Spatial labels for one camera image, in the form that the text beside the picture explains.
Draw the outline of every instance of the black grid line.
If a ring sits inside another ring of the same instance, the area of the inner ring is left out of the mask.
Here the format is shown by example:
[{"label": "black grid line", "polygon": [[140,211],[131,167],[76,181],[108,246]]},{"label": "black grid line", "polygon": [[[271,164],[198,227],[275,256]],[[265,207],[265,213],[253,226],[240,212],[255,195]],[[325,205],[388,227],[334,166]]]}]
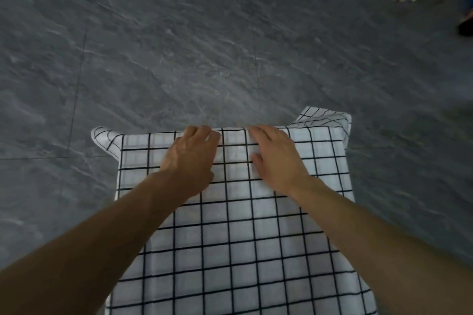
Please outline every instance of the black grid line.
[{"label": "black grid line", "polygon": [[[312,133],[311,132],[309,132],[309,135],[310,135],[310,139],[312,139]],[[318,171],[317,171],[316,151],[314,149],[314,144],[312,144],[312,153],[314,155],[314,167],[316,168],[316,174],[317,174]],[[330,255],[330,264],[332,266],[332,272],[333,272],[333,275],[334,275],[334,284],[335,284],[335,293],[337,294],[338,311],[341,315],[340,295],[338,293],[337,277],[335,276],[334,258],[332,257],[332,250],[330,248],[330,240],[328,239],[328,237],[327,237],[327,244],[328,244],[328,251],[329,251],[329,255]]]},{"label": "black grid line", "polygon": [[[222,152],[223,152],[223,163],[225,163],[225,132],[223,131],[223,128],[221,128],[222,131]],[[228,200],[228,189],[227,189],[227,167],[223,166],[223,178],[225,180],[225,200]],[[233,271],[232,271],[232,252],[230,249],[230,217],[228,216],[228,202],[226,204],[226,210],[227,210],[227,236],[228,236],[228,261],[229,261],[229,266],[230,266],[230,294],[231,294],[231,299],[232,299],[232,313],[235,312],[235,302],[233,299]]]},{"label": "black grid line", "polygon": [[260,272],[258,270],[258,251],[256,249],[256,231],[254,229],[254,209],[253,209],[253,192],[251,191],[251,175],[250,175],[250,155],[248,153],[248,139],[246,137],[246,130],[243,131],[245,133],[245,151],[246,151],[246,161],[247,161],[247,170],[248,170],[248,187],[250,191],[250,204],[251,204],[251,223],[253,229],[253,245],[254,245],[254,260],[256,263],[256,286],[258,287],[258,305],[260,308],[260,315],[261,315],[261,292],[260,292]]}]

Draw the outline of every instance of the person's right hand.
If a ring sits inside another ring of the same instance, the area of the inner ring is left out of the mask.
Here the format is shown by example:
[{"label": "person's right hand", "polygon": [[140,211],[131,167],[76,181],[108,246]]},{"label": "person's right hand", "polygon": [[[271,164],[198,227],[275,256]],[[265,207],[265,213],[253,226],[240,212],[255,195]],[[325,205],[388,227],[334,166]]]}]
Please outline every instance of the person's right hand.
[{"label": "person's right hand", "polygon": [[249,131],[261,152],[253,153],[251,161],[262,180],[273,190],[292,195],[297,187],[312,178],[293,140],[285,132],[268,125],[253,126]]}]

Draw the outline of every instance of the bare skin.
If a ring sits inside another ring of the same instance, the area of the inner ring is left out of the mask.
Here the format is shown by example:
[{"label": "bare skin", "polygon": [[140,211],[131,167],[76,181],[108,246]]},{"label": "bare skin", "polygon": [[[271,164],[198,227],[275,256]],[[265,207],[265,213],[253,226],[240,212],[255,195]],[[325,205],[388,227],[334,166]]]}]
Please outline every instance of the bare skin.
[{"label": "bare skin", "polygon": [[[390,313],[467,314],[473,270],[402,233],[311,177],[278,129],[251,127],[261,178],[327,233]],[[0,272],[1,314],[94,314],[159,225],[213,179],[220,134],[190,126],[161,169],[110,207]]]}]

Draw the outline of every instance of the white checkered fabric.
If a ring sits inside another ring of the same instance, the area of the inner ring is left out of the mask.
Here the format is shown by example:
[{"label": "white checkered fabric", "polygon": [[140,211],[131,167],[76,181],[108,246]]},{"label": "white checkered fabric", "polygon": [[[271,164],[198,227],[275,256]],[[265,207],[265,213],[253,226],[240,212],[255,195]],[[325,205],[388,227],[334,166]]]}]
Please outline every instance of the white checkered fabric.
[{"label": "white checkered fabric", "polygon": [[[354,201],[345,157],[349,114],[308,107],[279,128],[311,175]],[[153,234],[108,297],[106,313],[376,314],[373,293],[317,224],[259,178],[249,161],[258,145],[248,131],[216,131],[214,180]],[[182,133],[92,130],[94,142],[119,161],[115,198],[158,171]]]}]

